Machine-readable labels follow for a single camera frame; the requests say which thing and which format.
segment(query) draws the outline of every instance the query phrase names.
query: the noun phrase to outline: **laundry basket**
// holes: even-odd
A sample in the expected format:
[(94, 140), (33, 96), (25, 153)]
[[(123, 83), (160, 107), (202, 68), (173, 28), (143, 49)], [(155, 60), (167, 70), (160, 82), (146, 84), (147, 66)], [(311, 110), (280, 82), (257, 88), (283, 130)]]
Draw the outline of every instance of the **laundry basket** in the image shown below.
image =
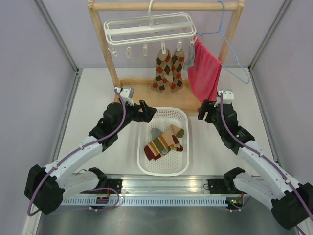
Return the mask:
[[(165, 156), (157, 160), (148, 160), (144, 147), (152, 139), (151, 130), (156, 127), (163, 133), (173, 124), (185, 131), (180, 144), (184, 150), (182, 152), (170, 151)], [(139, 131), (137, 163), (139, 168), (148, 175), (155, 176), (177, 176), (181, 175), (189, 165), (189, 130), (187, 115), (183, 110), (170, 107), (158, 107), (157, 112), (149, 123), (141, 125)]]

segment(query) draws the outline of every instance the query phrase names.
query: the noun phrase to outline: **wooden base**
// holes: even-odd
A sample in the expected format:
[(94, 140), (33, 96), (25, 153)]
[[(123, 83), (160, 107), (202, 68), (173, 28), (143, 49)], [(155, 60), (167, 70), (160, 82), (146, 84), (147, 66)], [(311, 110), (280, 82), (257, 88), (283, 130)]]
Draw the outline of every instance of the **wooden base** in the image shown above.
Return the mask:
[(135, 89), (133, 101), (137, 104), (142, 99), (150, 107), (179, 108), (188, 115), (198, 114), (198, 108), (201, 106), (192, 93), (188, 80), (183, 80), (183, 88), (175, 93), (171, 92), (170, 87), (166, 87), (163, 93), (151, 90), (151, 79), (120, 79), (120, 82), (121, 87), (128, 86)]

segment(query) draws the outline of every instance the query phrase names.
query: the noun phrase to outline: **metal frame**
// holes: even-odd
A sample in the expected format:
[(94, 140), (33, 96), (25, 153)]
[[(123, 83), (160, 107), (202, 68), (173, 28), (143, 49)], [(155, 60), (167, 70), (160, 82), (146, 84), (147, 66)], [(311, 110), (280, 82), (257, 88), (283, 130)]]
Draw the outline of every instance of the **metal frame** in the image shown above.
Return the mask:
[(272, 132), (272, 128), (270, 126), (270, 123), (268, 121), (268, 115), (266, 113), (266, 110), (265, 110), (265, 105), (264, 105), (264, 102), (262, 101), (262, 97), (260, 95), (260, 90), (259, 90), (259, 86), (258, 86), (258, 83), (257, 83), (257, 79), (255, 78), (255, 75), (254, 75), (254, 72), (253, 72), (253, 69), (256, 65), (256, 63), (258, 62), (260, 56), (262, 55), (263, 51), (264, 51), (264, 48), (266, 47), (266, 45), (268, 44), (268, 42), (270, 41), (271, 37), (273, 36), (274, 32), (276, 31), (279, 23), (281, 22), (281, 19), (283, 18), (283, 16), (285, 15), (286, 11), (288, 10), (288, 8), (290, 7), (291, 3), (292, 3), (293, 0), (285, 0), (283, 2), (283, 4), (281, 5), (277, 15), (275, 16), (275, 19), (273, 21), (273, 23), (271, 24), (271, 26), (269, 27), (267, 33), (266, 33), (266, 36), (264, 37), (263, 41), (261, 42), (257, 52), (255, 53), (252, 61), (251, 61), (251, 64), (248, 66), (248, 69), (249, 69), (249, 72), (250, 72), (250, 75), (251, 75), (251, 81), (252, 81), (252, 84), (253, 84), (253, 88), (254, 88), (254, 91), (255, 91), (255, 94), (256, 94), (256, 98), (257, 98), (257, 101), (258, 101), (258, 104), (259, 104), (259, 108), (260, 108), (260, 112), (261, 112), (261, 116), (262, 116), (262, 119), (263, 119), (263, 122), (264, 122), (264, 126), (265, 126), (265, 130), (266, 130), (266, 133), (267, 133), (267, 136), (268, 136), (268, 140), (269, 140), (269, 145), (270, 145), (270, 148), (272, 150), (272, 153), (273, 153), (273, 159), (279, 163), (279, 156), (278, 156), (278, 151), (277, 151), (277, 148), (276, 148), (276, 141), (274, 139), (274, 135), (273, 135), (273, 132)]
[(81, 76), (82, 76), (82, 71), (79, 71), (76, 73), (76, 75), (74, 77), (72, 89), (71, 89), (70, 94), (68, 96), (68, 99), (66, 102), (67, 105), (66, 105), (63, 117), (62, 117), (62, 123), (61, 123), (61, 126), (59, 127), (58, 137), (57, 137), (57, 140), (53, 146), (52, 155), (51, 155), (51, 162), (58, 159), (61, 145), (62, 145), (63, 138), (64, 138), (64, 134), (65, 134), (65, 130), (67, 128), (69, 115), (70, 115), (70, 112), (71, 112), (72, 107), (73, 107), (74, 99), (76, 96), (76, 92), (78, 89), (78, 85), (79, 85), (79, 81), (80, 81)]
[(275, 16), (273, 23), (269, 27), (263, 41), (261, 42), (257, 52), (255, 53), (255, 55), (251, 61), (251, 64), (249, 65), (249, 70), (252, 70), (254, 68), (254, 66), (256, 65), (256, 63), (259, 60), (264, 48), (266, 47), (267, 43), (269, 42), (270, 38), (272, 37), (273, 33), (275, 32), (277, 26), (279, 25), (281, 19), (283, 18), (285, 12), (289, 8), (292, 1), (293, 0), (285, 0), (283, 2), (283, 4), (281, 5), (277, 15)]
[(67, 58), (68, 63), (74, 70), (75, 74), (79, 72), (78, 67), (75, 64), (75, 61), (73, 60), (67, 46), (65, 45), (60, 32), (58, 31), (57, 27), (55, 26), (48, 10), (45, 7), (45, 4), (42, 2), (42, 0), (33, 0), (35, 5), (37, 6), (39, 12), (41, 13), (44, 21), (46, 22), (48, 28), (50, 29), (53, 37), (55, 38), (56, 42), (58, 43), (60, 49), (62, 50), (64, 56)]

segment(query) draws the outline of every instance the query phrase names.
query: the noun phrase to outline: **white wall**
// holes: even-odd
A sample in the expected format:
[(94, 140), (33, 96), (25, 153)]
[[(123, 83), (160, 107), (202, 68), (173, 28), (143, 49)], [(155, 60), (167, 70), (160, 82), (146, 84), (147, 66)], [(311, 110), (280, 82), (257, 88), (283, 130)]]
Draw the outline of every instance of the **white wall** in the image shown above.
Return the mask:
[(278, 148), (290, 174), (313, 184), (313, 1), (293, 1), (254, 73)]
[[(54, 23), (67, 45), (74, 61), (80, 68), (106, 67), (99, 42), (97, 40), (90, 15), (87, 9), (87, 0), (43, 0)], [(246, 0), (236, 34), (233, 47), (243, 65), (249, 65), (263, 40), (269, 26), (274, 20), (283, 0)], [(198, 32), (217, 31), (220, 24), (221, 12), (188, 12), (195, 22)], [(109, 19), (144, 16), (147, 12), (102, 12), (102, 22)], [(225, 13), (224, 32), (230, 19), (230, 12)], [(221, 35), (205, 35), (201, 41), (218, 56), (223, 43)], [(166, 46), (175, 50), (176, 42), (166, 43)], [(188, 42), (183, 42), (187, 53)], [(117, 67), (154, 67), (155, 59), (160, 50), (159, 43), (148, 45), (148, 57), (142, 56), (142, 46), (133, 46), (132, 58), (126, 59), (125, 48), (119, 48), (114, 64)], [(228, 54), (226, 65), (237, 65), (233, 55)]]
[(50, 160), (74, 73), (33, 1), (6, 1), (0, 22), (0, 234), (19, 235), (28, 171)]

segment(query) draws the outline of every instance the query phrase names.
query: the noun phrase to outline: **blue wire hanger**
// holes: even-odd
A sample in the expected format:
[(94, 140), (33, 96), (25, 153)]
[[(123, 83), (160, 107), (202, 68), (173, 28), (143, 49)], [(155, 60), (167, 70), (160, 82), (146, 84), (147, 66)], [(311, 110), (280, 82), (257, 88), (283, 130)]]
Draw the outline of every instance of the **blue wire hanger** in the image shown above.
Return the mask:
[(246, 73), (247, 77), (248, 77), (248, 81), (244, 81), (242, 78), (238, 77), (237, 75), (235, 75), (233, 72), (231, 72), (229, 69), (227, 69), (223, 64), (221, 64), (221, 66), (226, 69), (230, 74), (234, 75), (235, 77), (237, 77), (240, 81), (242, 81), (243, 83), (245, 84), (248, 84), (250, 82), (250, 75), (249, 73), (245, 70), (245, 68), (239, 64), (239, 59), (236, 55), (236, 53), (234, 52), (234, 49), (231, 47), (230, 43), (228, 42), (228, 40), (226, 39), (226, 37), (224, 36), (224, 33), (223, 33), (223, 29), (222, 29), (222, 24), (223, 24), (223, 19), (224, 19), (224, 12), (225, 12), (225, 6), (224, 6), (224, 2), (223, 1), (218, 1), (220, 2), (222, 5), (223, 5), (223, 12), (222, 12), (222, 18), (221, 18), (221, 22), (220, 22), (220, 28), (219, 28), (219, 31), (216, 31), (216, 32), (208, 32), (208, 33), (196, 33), (200, 36), (203, 36), (203, 35), (207, 35), (207, 34), (215, 34), (215, 33), (221, 33), (221, 36), (224, 38), (224, 40), (227, 42), (231, 52), (233, 53), (233, 55), (236, 57), (236, 60), (237, 60), (237, 65), (239, 67), (241, 67), (243, 69), (243, 71)]

